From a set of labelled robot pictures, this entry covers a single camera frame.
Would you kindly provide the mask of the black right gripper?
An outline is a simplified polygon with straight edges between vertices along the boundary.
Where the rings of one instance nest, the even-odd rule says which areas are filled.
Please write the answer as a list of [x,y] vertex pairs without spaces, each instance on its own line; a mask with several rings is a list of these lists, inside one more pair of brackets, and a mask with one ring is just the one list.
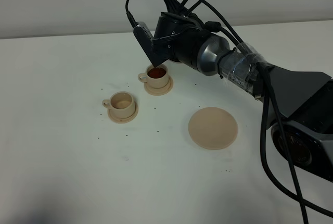
[[150,62],[162,64],[166,60],[196,64],[199,50],[208,39],[208,30],[197,20],[181,15],[177,0],[163,0],[167,12],[162,12],[151,41]]

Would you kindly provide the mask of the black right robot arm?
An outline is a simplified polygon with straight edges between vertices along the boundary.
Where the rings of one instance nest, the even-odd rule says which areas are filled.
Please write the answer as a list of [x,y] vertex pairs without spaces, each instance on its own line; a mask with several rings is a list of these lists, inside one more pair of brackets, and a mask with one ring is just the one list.
[[164,0],[152,40],[153,52],[206,76],[218,75],[263,100],[270,82],[279,113],[268,106],[266,126],[273,143],[295,166],[332,180],[332,78],[323,72],[290,71],[267,63],[251,46],[235,48],[177,0]]

